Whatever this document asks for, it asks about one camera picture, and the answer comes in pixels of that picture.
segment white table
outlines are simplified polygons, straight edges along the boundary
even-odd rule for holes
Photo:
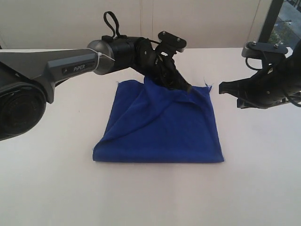
[[[221,81],[253,74],[240,53],[187,49],[175,58],[188,82],[213,84],[224,163],[92,161],[117,81],[143,77],[131,69],[87,73],[55,90],[35,128],[0,142],[0,225],[301,225],[301,109],[241,110],[236,98],[219,95]]]

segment folded towel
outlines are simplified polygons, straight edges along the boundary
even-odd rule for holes
[[[147,77],[118,85],[94,161],[222,162],[211,87],[168,90]]]

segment piper logo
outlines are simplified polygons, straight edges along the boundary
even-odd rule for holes
[[[85,66],[86,65],[80,65],[80,66],[74,67],[73,72],[78,72],[78,71],[84,70]]]

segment blue cloth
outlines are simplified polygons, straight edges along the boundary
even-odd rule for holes
[[[145,77],[118,85],[94,161],[222,162],[210,87],[187,93],[157,86]]]

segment window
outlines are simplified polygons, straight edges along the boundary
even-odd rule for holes
[[[259,41],[294,49],[300,39],[301,0],[273,0]]]

